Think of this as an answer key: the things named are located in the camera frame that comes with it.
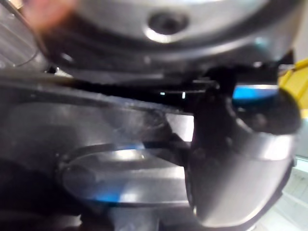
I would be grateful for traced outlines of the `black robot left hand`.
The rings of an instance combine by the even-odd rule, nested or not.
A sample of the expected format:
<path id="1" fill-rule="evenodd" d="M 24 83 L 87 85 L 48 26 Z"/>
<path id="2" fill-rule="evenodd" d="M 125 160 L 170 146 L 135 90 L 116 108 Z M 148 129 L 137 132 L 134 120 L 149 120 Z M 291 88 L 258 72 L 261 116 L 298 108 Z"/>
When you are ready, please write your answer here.
<path id="1" fill-rule="evenodd" d="M 40 0 L 39 50 L 73 77 L 57 106 L 95 125 L 61 173 L 181 167 L 277 177 L 301 127 L 278 84 L 303 0 Z"/>

